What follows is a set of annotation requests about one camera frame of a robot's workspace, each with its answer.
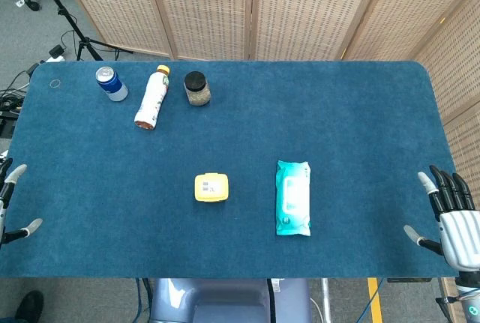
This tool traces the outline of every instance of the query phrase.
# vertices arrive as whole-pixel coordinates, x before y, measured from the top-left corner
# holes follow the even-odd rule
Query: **shoe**
[[[44,308],[43,296],[39,291],[27,293],[16,310],[15,319],[23,319],[28,323],[38,323]]]

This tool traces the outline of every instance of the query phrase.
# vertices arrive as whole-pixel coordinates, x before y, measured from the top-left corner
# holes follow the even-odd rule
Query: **cyan package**
[[[310,236],[310,166],[277,163],[277,235]]]

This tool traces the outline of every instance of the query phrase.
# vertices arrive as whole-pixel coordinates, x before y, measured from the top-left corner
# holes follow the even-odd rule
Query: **yellow box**
[[[195,177],[195,199],[220,202],[228,198],[228,177],[223,173],[205,173]]]

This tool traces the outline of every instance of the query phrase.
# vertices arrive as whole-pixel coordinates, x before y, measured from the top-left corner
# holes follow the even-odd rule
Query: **gray carpet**
[[[28,69],[36,61],[48,59],[48,51],[60,44],[61,34],[71,29],[66,19],[57,15],[52,0],[34,0],[42,6],[38,12],[30,11],[25,5],[18,8],[16,1],[18,0],[0,0],[0,89],[6,88],[21,70]],[[97,38],[95,30],[75,0],[62,1],[78,19],[84,34]],[[67,60],[73,60],[75,53],[72,36],[67,34],[64,38],[67,45],[64,56]],[[99,53],[104,59],[113,59],[113,52]],[[84,52],[83,59],[92,57]],[[120,54],[120,60],[156,59],[155,56],[140,53]],[[14,86],[20,87],[27,82],[27,76],[22,75]],[[0,151],[7,149],[9,143],[10,140],[0,139]],[[2,250],[0,254],[2,259],[8,259],[8,250]],[[131,322],[137,312],[134,280],[12,278],[0,280],[0,317],[13,315],[22,296],[32,289],[39,289],[45,295],[45,308],[40,321],[43,323]],[[310,280],[310,292],[321,306],[320,280]],[[332,321],[355,322],[368,302],[366,280],[330,280],[330,295]],[[386,284],[380,292],[383,321],[446,322],[434,302],[434,298],[439,295],[437,280],[432,283]],[[312,314],[313,322],[320,322],[315,309],[312,309]],[[146,320],[147,314],[143,313],[140,321]],[[364,322],[371,322],[370,313]]]

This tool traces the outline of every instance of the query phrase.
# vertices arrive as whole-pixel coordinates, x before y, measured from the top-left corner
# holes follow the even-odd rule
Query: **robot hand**
[[[10,168],[13,160],[8,158],[0,165],[0,247],[2,244],[10,243],[19,238],[26,238],[30,236],[42,224],[42,219],[37,218],[28,226],[12,232],[5,232],[5,218],[7,216],[7,208],[10,203],[10,198],[14,193],[15,184],[18,178],[27,169],[25,164],[16,167],[6,178],[7,170]]]
[[[437,186],[423,173],[418,179],[427,191],[438,222],[441,244],[420,236],[412,227],[404,226],[406,234],[419,246],[441,256],[457,271],[480,269],[480,211],[475,209],[468,184],[457,173],[430,166]]]

